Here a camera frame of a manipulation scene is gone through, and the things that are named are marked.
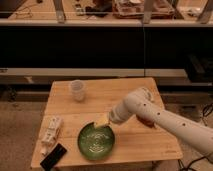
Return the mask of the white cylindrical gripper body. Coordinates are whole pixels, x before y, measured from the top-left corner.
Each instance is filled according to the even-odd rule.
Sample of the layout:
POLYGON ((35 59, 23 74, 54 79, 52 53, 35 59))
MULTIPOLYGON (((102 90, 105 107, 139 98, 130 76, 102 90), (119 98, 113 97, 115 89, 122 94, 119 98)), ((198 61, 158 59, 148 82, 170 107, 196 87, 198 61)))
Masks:
POLYGON ((115 105, 109 112, 109 120, 114 124, 122 124, 131 116, 132 113, 128 111, 128 108, 123 101, 115 105))

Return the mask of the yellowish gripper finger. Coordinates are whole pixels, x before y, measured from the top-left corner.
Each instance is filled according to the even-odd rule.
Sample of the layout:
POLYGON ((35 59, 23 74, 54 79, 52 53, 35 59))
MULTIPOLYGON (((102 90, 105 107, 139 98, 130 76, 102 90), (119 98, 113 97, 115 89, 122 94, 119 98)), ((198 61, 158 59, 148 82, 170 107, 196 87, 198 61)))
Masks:
POLYGON ((107 114, 102 115, 100 118, 98 118, 94 122, 94 127, 95 128, 100 128, 100 127, 105 127, 110 124, 109 116, 107 114))

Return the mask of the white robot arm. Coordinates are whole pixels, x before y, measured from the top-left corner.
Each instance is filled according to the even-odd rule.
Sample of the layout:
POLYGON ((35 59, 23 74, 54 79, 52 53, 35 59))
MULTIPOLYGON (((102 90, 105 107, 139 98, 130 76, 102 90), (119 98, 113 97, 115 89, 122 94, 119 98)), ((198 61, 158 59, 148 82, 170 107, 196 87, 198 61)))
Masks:
POLYGON ((213 161, 213 128, 174 114, 153 103, 151 92, 140 87, 128 93, 107 114, 95 121, 96 128, 122 124, 132 115, 155 122, 213 161))

